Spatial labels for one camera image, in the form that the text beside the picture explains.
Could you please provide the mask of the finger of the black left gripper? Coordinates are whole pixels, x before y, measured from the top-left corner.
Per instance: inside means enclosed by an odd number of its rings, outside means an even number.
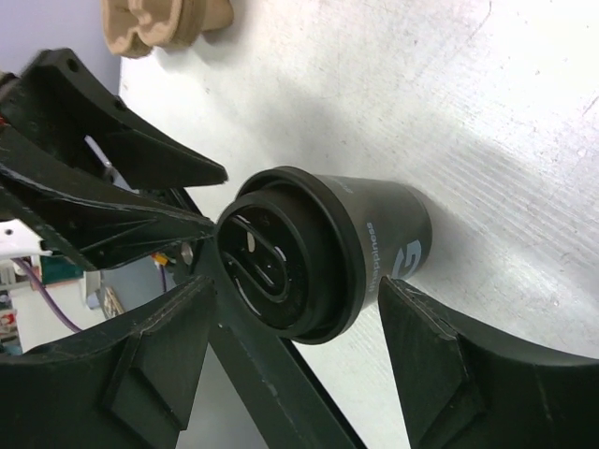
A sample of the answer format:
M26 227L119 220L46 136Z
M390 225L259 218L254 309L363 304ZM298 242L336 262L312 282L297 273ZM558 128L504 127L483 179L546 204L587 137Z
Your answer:
M51 101L53 119L69 119L91 137L134 189L219 185L226 169L161 132L112 94L71 49L41 51L22 81Z
M13 128L1 131L1 210L44 248L88 270L126 265L212 235L213 223L72 168Z

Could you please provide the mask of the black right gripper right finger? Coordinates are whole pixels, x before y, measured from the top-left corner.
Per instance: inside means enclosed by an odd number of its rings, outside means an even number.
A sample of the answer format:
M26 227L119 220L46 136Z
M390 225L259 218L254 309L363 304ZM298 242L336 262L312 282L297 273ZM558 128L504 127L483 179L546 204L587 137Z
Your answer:
M510 335L404 281L378 294L414 448L595 448L598 362Z

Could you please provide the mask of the black paper coffee cup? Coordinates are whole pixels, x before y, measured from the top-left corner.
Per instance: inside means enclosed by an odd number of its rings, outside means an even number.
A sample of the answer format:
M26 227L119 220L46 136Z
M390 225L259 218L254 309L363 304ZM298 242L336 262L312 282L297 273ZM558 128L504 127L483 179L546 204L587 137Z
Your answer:
M355 228L365 264L364 305L378 295L382 278L406 280L427 260L431 218L416 191L395 181L317 177L340 200Z

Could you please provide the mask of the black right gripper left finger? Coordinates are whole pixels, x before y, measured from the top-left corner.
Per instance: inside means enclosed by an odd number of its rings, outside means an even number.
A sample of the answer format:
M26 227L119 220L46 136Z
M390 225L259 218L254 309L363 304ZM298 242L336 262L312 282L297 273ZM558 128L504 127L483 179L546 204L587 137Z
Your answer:
M97 326L2 355L2 447L175 447L215 305L213 281L195 277Z

